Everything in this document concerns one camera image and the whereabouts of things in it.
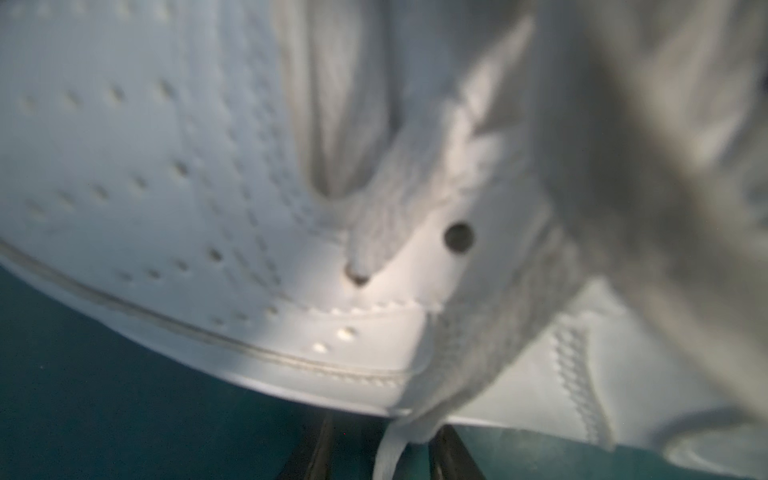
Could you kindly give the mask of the white sneaker shoe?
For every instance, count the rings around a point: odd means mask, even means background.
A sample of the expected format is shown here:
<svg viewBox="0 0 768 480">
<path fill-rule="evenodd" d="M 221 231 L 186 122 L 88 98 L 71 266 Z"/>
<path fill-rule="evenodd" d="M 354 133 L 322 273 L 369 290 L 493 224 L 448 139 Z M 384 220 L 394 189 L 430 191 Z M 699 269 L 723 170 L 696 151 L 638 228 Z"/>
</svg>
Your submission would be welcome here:
<svg viewBox="0 0 768 480">
<path fill-rule="evenodd" d="M 359 86 L 364 2 L 3 2 L 2 265 L 220 379 L 388 427 L 407 415 L 428 369 L 475 331 L 442 312 L 493 305 L 545 199 L 516 137 L 530 77 L 513 70 L 403 249 L 369 281 L 349 277 L 350 225 L 379 160 Z M 497 15 L 537 1 L 368 2 L 393 20 L 398 127 Z M 453 422 L 767 475 L 767 416 L 600 276 Z"/>
</svg>

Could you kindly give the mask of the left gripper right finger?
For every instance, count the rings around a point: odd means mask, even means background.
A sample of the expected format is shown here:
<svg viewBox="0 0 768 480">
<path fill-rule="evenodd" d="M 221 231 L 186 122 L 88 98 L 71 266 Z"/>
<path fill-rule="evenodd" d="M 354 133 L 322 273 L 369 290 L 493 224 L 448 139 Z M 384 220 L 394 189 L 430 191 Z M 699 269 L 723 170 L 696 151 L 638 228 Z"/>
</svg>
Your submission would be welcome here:
<svg viewBox="0 0 768 480">
<path fill-rule="evenodd" d="M 451 425 L 428 443 L 431 480 L 485 480 L 486 477 Z"/>
</svg>

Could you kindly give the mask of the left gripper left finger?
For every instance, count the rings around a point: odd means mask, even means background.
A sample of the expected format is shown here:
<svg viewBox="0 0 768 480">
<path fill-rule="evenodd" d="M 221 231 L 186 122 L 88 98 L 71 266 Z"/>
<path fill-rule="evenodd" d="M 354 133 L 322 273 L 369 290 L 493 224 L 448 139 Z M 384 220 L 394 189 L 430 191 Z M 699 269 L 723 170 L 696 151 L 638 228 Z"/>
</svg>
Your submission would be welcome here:
<svg viewBox="0 0 768 480">
<path fill-rule="evenodd" d="M 276 480 L 329 480 L 332 473 L 334 424 L 330 413 L 312 417 Z"/>
</svg>

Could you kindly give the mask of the white shoelace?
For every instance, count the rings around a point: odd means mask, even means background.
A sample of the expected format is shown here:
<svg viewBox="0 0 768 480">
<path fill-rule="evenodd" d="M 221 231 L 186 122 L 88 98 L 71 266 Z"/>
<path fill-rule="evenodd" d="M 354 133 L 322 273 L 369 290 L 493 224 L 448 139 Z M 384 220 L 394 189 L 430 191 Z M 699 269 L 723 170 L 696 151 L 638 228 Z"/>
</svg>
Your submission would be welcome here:
<svg viewBox="0 0 768 480">
<path fill-rule="evenodd" d="M 497 27 L 401 125 L 389 122 L 388 37 L 360 13 L 359 86 L 376 172 L 350 225 L 349 277 L 403 249 L 513 70 L 529 75 L 516 137 L 545 199 L 532 248 L 490 307 L 445 309 L 473 336 L 428 369 L 428 392 L 386 430 L 373 475 L 501 371 L 593 277 L 739 406 L 767 416 L 767 5 L 537 1 Z"/>
</svg>

